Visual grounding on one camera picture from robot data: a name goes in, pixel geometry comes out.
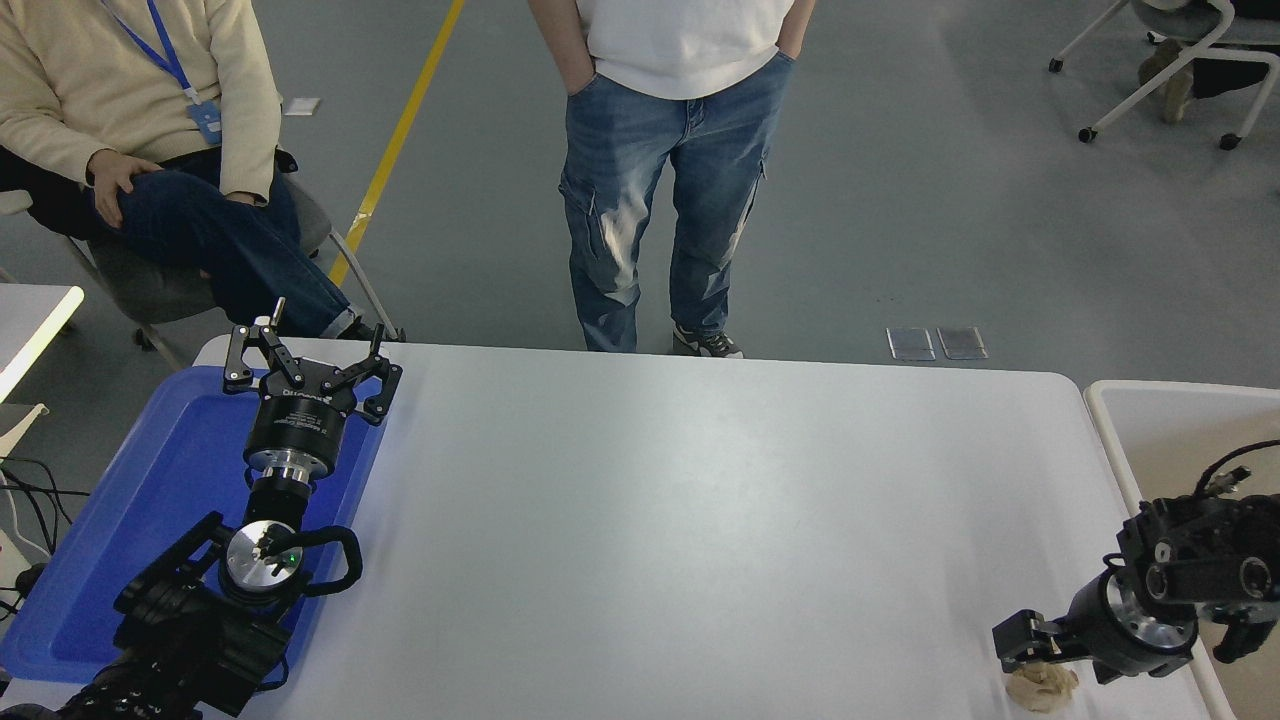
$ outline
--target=white container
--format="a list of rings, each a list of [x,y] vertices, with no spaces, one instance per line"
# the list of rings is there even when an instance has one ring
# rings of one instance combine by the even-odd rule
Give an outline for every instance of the white container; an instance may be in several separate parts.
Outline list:
[[[1206,468],[1233,450],[1280,438],[1280,391],[1139,380],[1102,380],[1084,392],[1125,505],[1190,495]],[[1244,455],[1253,477],[1240,497],[1280,493],[1280,448]],[[1224,628],[1201,623],[1192,671],[1215,720],[1274,720],[1280,715],[1280,633],[1261,651],[1231,665],[1206,646]]]

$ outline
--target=chair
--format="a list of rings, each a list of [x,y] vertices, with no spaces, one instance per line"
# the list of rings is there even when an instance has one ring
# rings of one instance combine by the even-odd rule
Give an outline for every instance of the chair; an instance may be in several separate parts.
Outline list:
[[[1197,58],[1215,60],[1238,60],[1265,63],[1267,76],[1258,87],[1257,96],[1244,118],[1239,132],[1226,133],[1219,141],[1222,150],[1234,150],[1253,129],[1262,105],[1271,95],[1280,69],[1280,58],[1263,50],[1240,50],[1220,45],[1268,46],[1280,45],[1280,22],[1253,18],[1235,18],[1235,8],[1229,0],[1206,0],[1210,8],[1201,4],[1188,4],[1187,0],[1116,0],[1098,19],[1084,28],[1075,40],[1068,44],[1050,60],[1048,69],[1057,73],[1062,69],[1066,56],[1088,36],[1114,18],[1125,5],[1133,5],[1138,18],[1153,32],[1179,41],[1184,47],[1178,59],[1151,78],[1110,113],[1092,126],[1080,129],[1080,142],[1093,142],[1098,133],[1137,105],[1143,97],[1155,92],[1178,70]]]
[[[31,208],[31,195],[24,190],[6,190],[0,192],[0,215],[17,215]],[[17,283],[18,281],[0,268],[0,282]]]
[[[291,174],[285,174],[284,181],[297,206],[298,224],[302,231],[302,250],[314,255],[325,240],[332,241],[347,259],[356,282],[369,299],[370,306],[387,327],[388,340],[403,340],[403,332],[392,323],[364,268],[347,247],[342,234],[334,231],[324,209]],[[0,214],[15,214],[31,209],[31,196],[27,192],[0,192]],[[61,234],[72,256],[111,296],[120,311],[138,323],[133,341],[143,350],[157,350],[174,370],[183,369],[186,364],[178,360],[155,325],[189,318],[216,306],[209,282],[200,275],[200,270],[196,268],[168,268],[151,263],[131,251],[122,242],[104,237],[101,233],[84,232],[82,227],[63,227],[50,222],[47,214],[37,220]]]

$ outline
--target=pants leg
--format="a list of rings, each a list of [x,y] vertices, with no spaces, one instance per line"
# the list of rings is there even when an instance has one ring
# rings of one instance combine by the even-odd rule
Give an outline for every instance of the pants leg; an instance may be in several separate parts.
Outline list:
[[[1276,0],[1231,0],[1235,17],[1263,20],[1280,20],[1280,3]],[[1267,65],[1262,63],[1238,63],[1234,60],[1196,60],[1193,63],[1193,97],[1215,97],[1233,90],[1257,85],[1267,77]]]
[[[1280,3],[1276,0],[1231,0],[1235,17],[1261,20],[1280,20]]]
[[[223,197],[220,163],[218,152],[205,152],[136,176],[133,192],[118,197],[124,215],[118,234],[154,263],[209,273],[214,300],[234,323],[270,315],[284,297],[282,333],[340,331],[351,304],[302,252],[297,211],[279,173],[270,204],[255,208]]]
[[[1251,85],[1262,82],[1267,77],[1267,65],[1265,63],[1197,58],[1192,61],[1192,96],[1198,99],[1215,97],[1233,90],[1243,90]]]
[[[671,154],[678,213],[671,256],[671,318],[700,334],[728,319],[730,263],[755,201],[795,61],[769,63],[689,102],[690,132]]]
[[[561,176],[570,281],[586,348],[635,352],[636,263],[653,193],[685,129],[684,102],[598,76],[568,99]]]

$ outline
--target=white t-shirt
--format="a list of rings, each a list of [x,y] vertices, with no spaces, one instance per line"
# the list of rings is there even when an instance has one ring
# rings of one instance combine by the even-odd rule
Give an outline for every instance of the white t-shirt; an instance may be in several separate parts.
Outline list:
[[[602,76],[654,97],[719,92],[764,67],[794,0],[577,0]]]

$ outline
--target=id badge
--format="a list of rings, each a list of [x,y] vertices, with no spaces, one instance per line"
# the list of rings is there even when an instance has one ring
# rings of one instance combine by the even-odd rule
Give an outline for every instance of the id badge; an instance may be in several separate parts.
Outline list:
[[[201,102],[200,105],[187,105],[187,114],[196,120],[200,135],[205,136],[205,142],[210,145],[223,143],[223,114],[218,111],[218,105]]]

